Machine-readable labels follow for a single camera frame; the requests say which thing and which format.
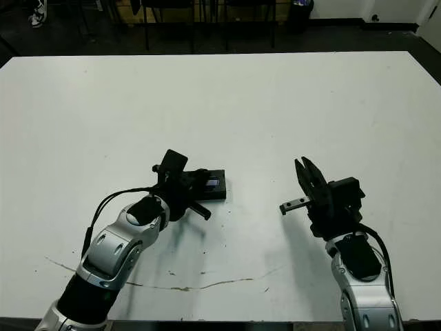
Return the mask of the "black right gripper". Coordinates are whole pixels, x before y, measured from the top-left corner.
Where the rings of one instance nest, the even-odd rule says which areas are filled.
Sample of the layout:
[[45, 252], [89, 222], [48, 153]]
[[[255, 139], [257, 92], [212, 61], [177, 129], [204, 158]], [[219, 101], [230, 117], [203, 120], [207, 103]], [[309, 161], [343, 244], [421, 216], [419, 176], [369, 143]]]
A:
[[322, 172], [309, 159], [295, 159], [295, 169], [305, 195], [281, 204], [281, 213], [285, 215], [289, 211], [305, 207], [313, 235], [324, 240], [355, 232], [362, 220], [360, 183], [327, 183]]

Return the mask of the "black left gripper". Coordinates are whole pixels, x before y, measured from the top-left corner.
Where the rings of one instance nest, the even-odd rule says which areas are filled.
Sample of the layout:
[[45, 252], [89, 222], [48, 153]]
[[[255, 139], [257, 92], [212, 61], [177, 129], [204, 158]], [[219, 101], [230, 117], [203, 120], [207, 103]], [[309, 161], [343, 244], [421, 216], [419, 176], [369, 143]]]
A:
[[169, 221], [178, 221], [187, 209], [193, 210], [204, 220], [211, 217], [211, 212], [197, 202], [198, 196], [204, 193], [209, 181], [207, 169], [164, 170], [160, 165], [154, 165], [152, 170], [158, 175], [158, 183], [152, 187], [152, 194], [160, 197], [168, 205]]

